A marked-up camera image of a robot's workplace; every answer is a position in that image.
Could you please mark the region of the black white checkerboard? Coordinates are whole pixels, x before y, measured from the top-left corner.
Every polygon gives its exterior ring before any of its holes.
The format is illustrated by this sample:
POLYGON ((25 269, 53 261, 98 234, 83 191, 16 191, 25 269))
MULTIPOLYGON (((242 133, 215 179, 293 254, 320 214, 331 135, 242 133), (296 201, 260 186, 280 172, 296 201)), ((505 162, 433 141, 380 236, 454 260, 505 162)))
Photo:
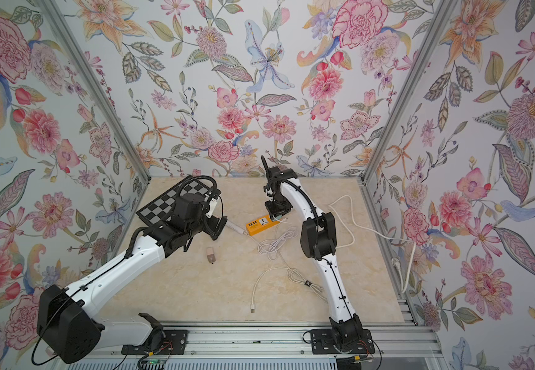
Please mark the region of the black white checkerboard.
POLYGON ((183 185, 183 182, 184 180, 173 185, 167 191, 136 211, 139 220, 147 226, 152 226, 156 222, 166 218, 178 195, 199 194, 207 199, 207 193, 211 189, 210 182, 204 180, 192 180, 185 185, 183 185))

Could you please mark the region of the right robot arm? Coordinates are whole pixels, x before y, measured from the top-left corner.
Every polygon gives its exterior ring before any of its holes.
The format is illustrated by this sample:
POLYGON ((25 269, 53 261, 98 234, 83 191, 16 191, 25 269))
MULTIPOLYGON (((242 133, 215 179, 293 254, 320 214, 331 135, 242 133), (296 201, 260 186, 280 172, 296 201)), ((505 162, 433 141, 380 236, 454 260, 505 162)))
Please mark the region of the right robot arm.
POLYGON ((292 211, 301 216, 301 250, 312 260, 321 277, 333 343, 340 352, 349 352, 363 339, 364 328, 339 271, 335 216, 322 211, 312 201, 292 169, 284 171, 278 166, 269 167, 265 158, 261 162, 267 179, 264 192, 269 197, 265 202, 268 214, 272 220, 281 220, 292 211))

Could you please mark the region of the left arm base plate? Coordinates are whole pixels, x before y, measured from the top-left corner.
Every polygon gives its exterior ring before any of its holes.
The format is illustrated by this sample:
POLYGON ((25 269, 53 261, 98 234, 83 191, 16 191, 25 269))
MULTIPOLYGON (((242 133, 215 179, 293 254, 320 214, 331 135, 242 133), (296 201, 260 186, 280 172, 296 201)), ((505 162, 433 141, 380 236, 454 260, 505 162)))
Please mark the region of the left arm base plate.
POLYGON ((189 332, 187 330, 164 330, 163 333, 153 333, 142 345, 124 345, 122 355, 183 355, 187 345, 189 332))

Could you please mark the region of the aluminium front rail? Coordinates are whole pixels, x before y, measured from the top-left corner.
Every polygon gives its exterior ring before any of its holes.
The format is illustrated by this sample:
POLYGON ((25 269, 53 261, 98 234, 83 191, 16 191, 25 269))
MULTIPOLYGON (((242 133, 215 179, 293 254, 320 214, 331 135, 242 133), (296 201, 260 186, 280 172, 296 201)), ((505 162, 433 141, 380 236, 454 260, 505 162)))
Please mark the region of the aluminium front rail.
POLYGON ((367 340, 375 353, 316 355, 310 331, 316 324, 171 323, 187 337, 166 355, 144 359, 118 347, 96 350, 72 369, 446 369, 432 329, 374 325, 367 340))

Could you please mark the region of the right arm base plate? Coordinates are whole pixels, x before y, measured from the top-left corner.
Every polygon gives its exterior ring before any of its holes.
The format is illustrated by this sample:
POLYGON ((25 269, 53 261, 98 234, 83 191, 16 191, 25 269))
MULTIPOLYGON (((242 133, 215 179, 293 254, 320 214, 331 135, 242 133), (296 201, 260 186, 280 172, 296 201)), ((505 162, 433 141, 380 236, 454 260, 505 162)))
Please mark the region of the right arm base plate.
POLYGON ((358 334, 343 336, 335 334, 333 328, 312 329, 303 340, 311 346, 313 355, 374 355, 377 353, 372 334, 362 329, 358 334))

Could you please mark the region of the white pink electric toothbrush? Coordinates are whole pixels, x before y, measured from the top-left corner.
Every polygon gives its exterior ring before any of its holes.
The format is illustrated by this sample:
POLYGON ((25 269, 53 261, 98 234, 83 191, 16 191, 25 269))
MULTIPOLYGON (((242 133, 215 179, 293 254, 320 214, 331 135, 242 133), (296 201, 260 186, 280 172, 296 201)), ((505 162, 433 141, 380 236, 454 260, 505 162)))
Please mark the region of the white pink electric toothbrush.
POLYGON ((248 233, 247 233, 247 230, 236 225, 235 223, 233 223, 231 220, 229 220, 227 223, 226 223, 226 226, 228 228, 230 228, 231 230, 233 231, 236 231, 238 234, 242 234, 242 235, 246 235, 248 236, 248 233))

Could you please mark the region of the orange power strip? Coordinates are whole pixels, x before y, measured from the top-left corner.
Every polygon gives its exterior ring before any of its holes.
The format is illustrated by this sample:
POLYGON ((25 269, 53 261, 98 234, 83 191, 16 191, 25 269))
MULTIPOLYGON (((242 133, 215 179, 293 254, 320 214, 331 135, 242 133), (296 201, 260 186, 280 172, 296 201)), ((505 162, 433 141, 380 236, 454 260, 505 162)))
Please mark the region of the orange power strip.
POLYGON ((246 231, 248 235, 255 236, 259 233, 262 233, 270 228, 277 226, 278 224, 278 220, 275 220, 271 216, 266 215, 246 224, 246 231))

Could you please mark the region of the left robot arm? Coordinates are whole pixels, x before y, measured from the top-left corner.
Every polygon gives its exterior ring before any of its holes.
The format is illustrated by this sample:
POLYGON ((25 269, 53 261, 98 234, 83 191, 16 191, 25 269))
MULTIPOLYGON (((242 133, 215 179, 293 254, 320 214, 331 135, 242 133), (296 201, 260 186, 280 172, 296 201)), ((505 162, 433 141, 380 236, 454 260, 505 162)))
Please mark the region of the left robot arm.
POLYGON ((220 195, 213 177, 188 176, 139 209, 136 214, 144 225, 135 230, 122 254, 65 288, 53 285, 42 293, 39 342, 45 342, 66 364, 84 359, 95 349, 119 345, 159 352, 167 336, 150 314, 114 322, 99 313, 144 271, 177 251, 188 251, 196 235, 218 239, 227 223, 226 216, 213 214, 220 195))

